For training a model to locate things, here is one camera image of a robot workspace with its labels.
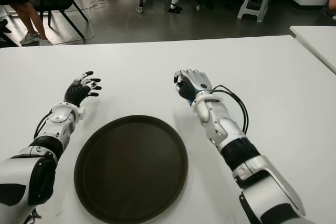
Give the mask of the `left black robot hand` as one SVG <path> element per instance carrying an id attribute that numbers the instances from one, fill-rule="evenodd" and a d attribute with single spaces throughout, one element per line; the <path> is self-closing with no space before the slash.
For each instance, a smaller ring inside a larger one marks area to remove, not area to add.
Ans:
<path id="1" fill-rule="evenodd" d="M 100 78 L 92 78 L 93 71 L 87 71 L 77 77 L 68 87 L 64 96 L 64 102 L 71 103 L 80 107 L 82 101 L 88 97 L 98 97 L 99 93 L 95 90 L 101 90 L 98 84 Z"/>

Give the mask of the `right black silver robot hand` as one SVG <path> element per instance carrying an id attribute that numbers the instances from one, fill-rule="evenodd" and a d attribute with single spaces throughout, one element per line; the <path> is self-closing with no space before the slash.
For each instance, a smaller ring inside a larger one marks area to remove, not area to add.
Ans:
<path id="1" fill-rule="evenodd" d="M 198 70 L 186 69 L 175 73 L 173 83 L 178 94 L 189 101 L 193 101 L 199 93 L 210 93 L 212 84 L 207 75 Z"/>

